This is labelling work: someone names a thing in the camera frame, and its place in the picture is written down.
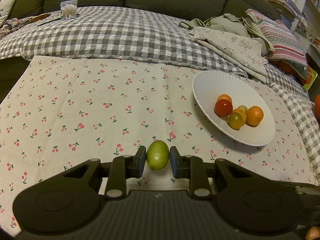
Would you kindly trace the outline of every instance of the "white bowl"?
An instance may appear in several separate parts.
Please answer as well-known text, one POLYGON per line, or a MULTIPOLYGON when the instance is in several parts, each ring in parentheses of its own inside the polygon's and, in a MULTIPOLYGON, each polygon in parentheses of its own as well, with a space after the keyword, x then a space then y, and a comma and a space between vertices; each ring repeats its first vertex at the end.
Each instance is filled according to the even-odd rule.
POLYGON ((260 95, 239 78, 222 71, 203 71, 195 76, 192 83, 195 99, 206 117, 223 133, 234 140, 250 146, 268 144, 275 135, 275 123, 271 111, 260 95), (233 130, 227 118, 220 118, 214 112, 218 96, 227 94, 232 98, 233 108, 240 105, 259 106, 264 117, 256 127, 244 124, 241 129, 233 130))

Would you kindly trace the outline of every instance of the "small orange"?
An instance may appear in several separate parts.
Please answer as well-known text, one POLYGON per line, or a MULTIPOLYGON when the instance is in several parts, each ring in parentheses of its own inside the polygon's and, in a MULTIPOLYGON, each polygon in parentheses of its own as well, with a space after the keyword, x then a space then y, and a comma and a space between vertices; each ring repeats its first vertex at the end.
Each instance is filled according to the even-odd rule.
POLYGON ((318 121, 320 122, 320 94, 317 95, 315 99, 315 112, 316 112, 318 121))
POLYGON ((241 114, 243 123, 245 123, 247 121, 247 114, 244 111, 242 111, 241 109, 237 108, 237 109, 234 109, 232 112, 241 114))
POLYGON ((221 99, 226 99, 228 100, 230 103, 232 103, 232 99, 230 96, 226 95, 226 94, 222 94, 220 96, 218 96, 217 101, 221 100, 221 99))
POLYGON ((258 125, 263 119, 263 111, 258 106, 252 106, 247 111, 247 123, 252 126, 258 125))

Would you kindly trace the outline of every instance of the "shelf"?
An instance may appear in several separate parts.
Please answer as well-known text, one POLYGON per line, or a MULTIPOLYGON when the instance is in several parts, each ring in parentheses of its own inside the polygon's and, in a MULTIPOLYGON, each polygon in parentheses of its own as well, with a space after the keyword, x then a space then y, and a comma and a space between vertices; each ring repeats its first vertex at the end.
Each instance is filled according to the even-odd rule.
POLYGON ((314 9, 316 9, 316 10, 318 11, 318 13, 320 14, 320 10, 319 10, 319 9, 317 8, 317 6, 314 4, 313 0, 309 0, 309 1, 312 3, 314 9))

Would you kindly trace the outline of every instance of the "cherry tomato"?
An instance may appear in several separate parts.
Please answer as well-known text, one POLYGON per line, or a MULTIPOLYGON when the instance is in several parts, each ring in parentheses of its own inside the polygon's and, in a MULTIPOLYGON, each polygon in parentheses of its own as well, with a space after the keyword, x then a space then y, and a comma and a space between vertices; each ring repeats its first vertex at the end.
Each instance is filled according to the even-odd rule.
POLYGON ((238 130, 241 128, 241 126, 243 125, 243 119, 241 114, 236 113, 236 112, 232 112, 228 118, 228 124, 230 125, 230 127, 234 130, 238 130))
POLYGON ((216 102, 214 106, 214 112, 219 117, 226 117, 232 113, 233 106, 232 103, 226 99, 221 99, 216 102))

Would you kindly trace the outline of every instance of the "tablecloth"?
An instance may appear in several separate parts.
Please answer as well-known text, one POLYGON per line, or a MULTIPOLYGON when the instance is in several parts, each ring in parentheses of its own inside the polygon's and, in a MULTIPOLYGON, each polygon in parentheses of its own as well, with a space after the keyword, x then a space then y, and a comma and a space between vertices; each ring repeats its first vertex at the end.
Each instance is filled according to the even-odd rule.
MULTIPOLYGON (((199 72, 121 59, 35 56, 0 105, 1 227, 11 235, 20 231, 12 203, 23 189, 93 157, 110 162, 134 155, 154 140, 204 162, 226 158, 269 179, 317 184, 299 131, 271 88, 239 77, 265 100, 276 125, 268 145, 250 147, 221 133, 202 113, 192 93, 199 72)), ((127 183, 128 190, 188 188, 170 165, 156 172, 146 164, 143 176, 127 183)))

